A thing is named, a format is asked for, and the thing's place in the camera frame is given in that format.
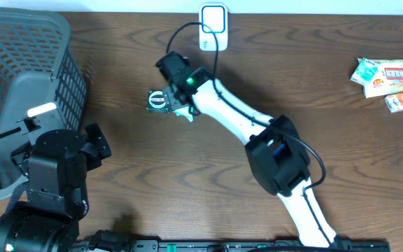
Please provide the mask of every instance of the orange package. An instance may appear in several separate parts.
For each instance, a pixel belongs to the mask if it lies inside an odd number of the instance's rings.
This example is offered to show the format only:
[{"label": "orange package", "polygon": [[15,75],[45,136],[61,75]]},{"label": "orange package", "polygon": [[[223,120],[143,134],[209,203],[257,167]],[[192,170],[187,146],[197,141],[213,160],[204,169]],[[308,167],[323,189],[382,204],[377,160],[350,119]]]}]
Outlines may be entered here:
[{"label": "orange package", "polygon": [[403,111],[403,92],[388,95],[385,97],[385,102],[391,113]]}]

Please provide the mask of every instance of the wooden table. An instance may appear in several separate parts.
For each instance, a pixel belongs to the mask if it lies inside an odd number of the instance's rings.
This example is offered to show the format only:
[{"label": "wooden table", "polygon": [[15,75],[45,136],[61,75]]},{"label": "wooden table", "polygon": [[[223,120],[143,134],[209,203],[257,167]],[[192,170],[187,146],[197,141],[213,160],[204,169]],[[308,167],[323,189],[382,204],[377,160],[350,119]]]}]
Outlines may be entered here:
[{"label": "wooden table", "polygon": [[[154,67],[171,34],[197,15],[63,13],[71,47],[91,80],[85,119],[113,151],[88,174],[90,213],[81,237],[100,229],[162,239],[296,237],[282,202],[256,183],[241,143],[207,116],[193,123],[148,113]],[[230,15],[218,77],[263,113],[286,114],[327,166],[315,189],[329,224],[351,239],[387,239],[403,251],[403,113],[365,99],[349,81],[355,57],[403,58],[403,17]],[[198,27],[172,49],[212,66]],[[313,180],[319,166],[311,164]],[[7,201],[0,202],[0,215]]]}]

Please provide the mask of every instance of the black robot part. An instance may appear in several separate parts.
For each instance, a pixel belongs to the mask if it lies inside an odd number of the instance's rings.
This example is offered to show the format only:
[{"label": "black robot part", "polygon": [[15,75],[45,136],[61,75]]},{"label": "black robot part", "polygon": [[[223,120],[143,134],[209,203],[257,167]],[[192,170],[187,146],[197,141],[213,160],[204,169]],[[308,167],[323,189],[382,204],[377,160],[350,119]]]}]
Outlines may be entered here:
[{"label": "black robot part", "polygon": [[26,143],[12,153],[14,163],[29,178],[28,202],[15,200],[0,217],[0,251],[71,248],[78,237],[78,221],[89,210],[88,167],[95,169],[111,156],[99,126],[85,129],[86,136],[69,129],[52,130],[40,135],[33,146]]},{"label": "black robot part", "polygon": [[[348,241],[336,240],[331,249],[355,252],[390,252],[390,245],[384,241]],[[280,239],[276,241],[157,241],[155,239],[128,239],[121,234],[108,230],[99,230],[88,240],[75,243],[70,252],[110,251],[110,252],[259,252],[271,248],[284,251],[298,251],[303,247],[297,240]]]},{"label": "black robot part", "polygon": [[272,120],[261,134],[245,145],[251,172],[270,194],[289,197],[301,181],[310,177],[306,149],[295,140],[279,134],[283,130],[299,138],[293,123],[284,115]]},{"label": "black robot part", "polygon": [[192,70],[187,58],[171,51],[155,66],[169,83],[175,99],[181,104],[192,104],[191,97],[197,88],[212,79],[212,73],[204,67]]}]

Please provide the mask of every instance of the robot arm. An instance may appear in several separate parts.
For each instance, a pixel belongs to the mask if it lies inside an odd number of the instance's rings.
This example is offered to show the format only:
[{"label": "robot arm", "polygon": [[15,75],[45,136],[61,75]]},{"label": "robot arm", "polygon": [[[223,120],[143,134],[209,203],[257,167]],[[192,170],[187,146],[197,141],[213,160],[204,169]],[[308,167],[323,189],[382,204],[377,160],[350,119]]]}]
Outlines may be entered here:
[{"label": "robot arm", "polygon": [[157,67],[182,104],[192,103],[201,113],[225,126],[244,144],[253,176],[267,192],[278,195],[283,201],[297,226],[303,245],[329,247],[337,234],[327,224],[313,191],[306,191],[312,210],[303,196],[303,189],[311,185],[307,169],[309,157],[304,147],[273,130],[285,130],[298,137],[295,126],[283,115],[274,120],[249,107],[216,80],[217,91],[229,103],[257,121],[268,122],[269,126],[253,123],[219,98],[207,70],[190,70],[188,62],[176,52],[164,56]]},{"label": "robot arm", "polygon": [[[49,130],[59,117],[53,109],[18,121],[29,142],[12,152],[12,161],[29,182],[15,189],[0,217],[0,251],[68,252],[78,238],[78,221],[90,207],[87,171],[111,150],[97,124],[87,125],[85,136],[64,125]],[[27,202],[19,201],[25,190]]]}]

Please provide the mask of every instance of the laundry basket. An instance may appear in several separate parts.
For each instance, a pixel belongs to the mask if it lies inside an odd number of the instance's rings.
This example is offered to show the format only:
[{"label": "laundry basket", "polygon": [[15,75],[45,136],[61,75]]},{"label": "laundry basket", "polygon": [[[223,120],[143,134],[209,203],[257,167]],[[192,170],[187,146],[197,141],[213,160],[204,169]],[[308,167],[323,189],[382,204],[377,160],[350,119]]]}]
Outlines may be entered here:
[{"label": "laundry basket", "polygon": [[[0,8],[0,133],[49,102],[65,128],[80,129],[87,86],[68,47],[70,33],[57,13]],[[0,199],[27,180],[10,154],[28,140],[21,134],[0,139]]]}]

